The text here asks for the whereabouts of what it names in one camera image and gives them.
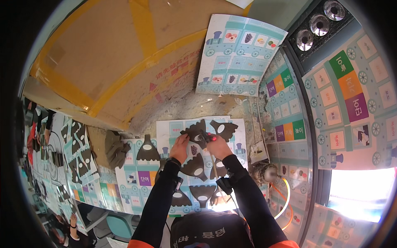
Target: glowing orange hose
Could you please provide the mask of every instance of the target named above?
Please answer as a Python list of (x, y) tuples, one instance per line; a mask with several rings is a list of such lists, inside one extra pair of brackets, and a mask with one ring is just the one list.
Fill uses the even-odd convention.
[[(273, 185), (273, 183), (270, 183), (270, 185), (280, 194), (280, 196), (281, 196), (285, 201), (287, 201), (287, 199), (285, 198), (285, 196)], [(291, 209), (291, 218), (289, 219), (289, 222), (285, 225), (285, 227), (281, 228), (281, 230), (286, 229), (286, 228), (289, 226), (289, 224), (291, 224), (292, 218), (293, 218), (293, 216), (294, 216), (294, 211), (292, 210), (291, 204), (288, 203), (288, 206), (289, 206), (289, 208)]]

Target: black watch strap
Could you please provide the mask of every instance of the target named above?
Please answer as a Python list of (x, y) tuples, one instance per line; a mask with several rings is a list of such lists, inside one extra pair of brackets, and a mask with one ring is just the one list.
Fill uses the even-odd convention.
[(182, 165), (181, 165), (181, 162), (179, 162), (179, 160), (177, 160), (176, 158), (173, 158), (173, 157), (167, 158), (166, 161), (167, 161), (167, 162), (168, 162), (168, 161), (174, 162), (174, 163), (177, 164), (179, 167), (182, 166)]

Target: orange sleeve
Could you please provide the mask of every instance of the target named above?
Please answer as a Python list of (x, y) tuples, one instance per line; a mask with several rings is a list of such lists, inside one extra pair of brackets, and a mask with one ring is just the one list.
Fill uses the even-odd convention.
[(269, 248), (299, 248), (298, 244), (292, 240), (285, 240), (274, 245), (270, 246)]
[(128, 242), (127, 248), (154, 248), (154, 247), (143, 241), (131, 239)]

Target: chair backrest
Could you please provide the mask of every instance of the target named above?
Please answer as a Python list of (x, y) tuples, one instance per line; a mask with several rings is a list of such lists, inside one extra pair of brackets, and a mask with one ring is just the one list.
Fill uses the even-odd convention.
[(106, 217), (106, 221), (108, 222), (108, 226), (114, 235), (123, 238), (132, 237), (132, 231), (130, 228), (131, 224), (128, 223), (123, 217), (109, 214)]

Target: glue gun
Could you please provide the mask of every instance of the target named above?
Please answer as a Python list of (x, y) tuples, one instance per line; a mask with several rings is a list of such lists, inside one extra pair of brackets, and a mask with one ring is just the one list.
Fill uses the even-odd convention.
[(216, 141), (216, 137), (211, 137), (211, 133), (206, 133), (203, 130), (200, 129), (201, 135), (198, 137), (201, 141), (205, 141), (206, 143), (209, 143), (211, 141)]

